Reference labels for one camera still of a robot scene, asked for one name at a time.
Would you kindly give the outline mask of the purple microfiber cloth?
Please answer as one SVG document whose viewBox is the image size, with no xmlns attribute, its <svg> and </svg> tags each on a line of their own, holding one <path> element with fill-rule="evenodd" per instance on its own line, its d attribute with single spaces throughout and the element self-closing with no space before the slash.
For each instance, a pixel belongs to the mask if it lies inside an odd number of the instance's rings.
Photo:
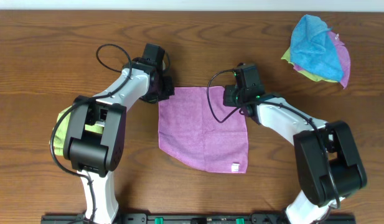
<svg viewBox="0 0 384 224">
<path fill-rule="evenodd" d="M 177 87 L 159 102 L 159 148 L 194 169 L 244 174 L 248 129 L 244 116 L 223 105 L 224 87 Z"/>
</svg>

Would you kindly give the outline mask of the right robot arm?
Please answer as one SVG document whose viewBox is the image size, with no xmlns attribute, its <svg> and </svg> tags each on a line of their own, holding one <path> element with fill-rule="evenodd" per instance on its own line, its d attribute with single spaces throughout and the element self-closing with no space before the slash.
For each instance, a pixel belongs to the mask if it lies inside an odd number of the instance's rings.
<svg viewBox="0 0 384 224">
<path fill-rule="evenodd" d="M 344 121 L 328 123 L 291 106 L 275 94 L 249 93 L 227 85 L 225 106 L 243 109 L 257 124 L 270 128 L 294 147 L 301 191 L 282 216 L 252 223 L 355 223 L 352 215 L 332 215 L 344 199 L 367 185 L 353 134 Z"/>
</svg>

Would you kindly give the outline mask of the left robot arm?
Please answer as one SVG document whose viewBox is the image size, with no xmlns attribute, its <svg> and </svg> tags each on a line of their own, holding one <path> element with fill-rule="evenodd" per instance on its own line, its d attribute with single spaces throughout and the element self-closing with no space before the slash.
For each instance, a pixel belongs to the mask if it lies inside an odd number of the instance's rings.
<svg viewBox="0 0 384 224">
<path fill-rule="evenodd" d="M 113 223 L 118 213 L 114 171 L 124 149 L 126 114 L 137 100 L 166 100 L 173 95 L 169 64 L 161 56 L 134 58 L 105 91 L 79 96 L 68 114 L 63 156 L 82 178 L 87 201 L 85 223 Z"/>
</svg>

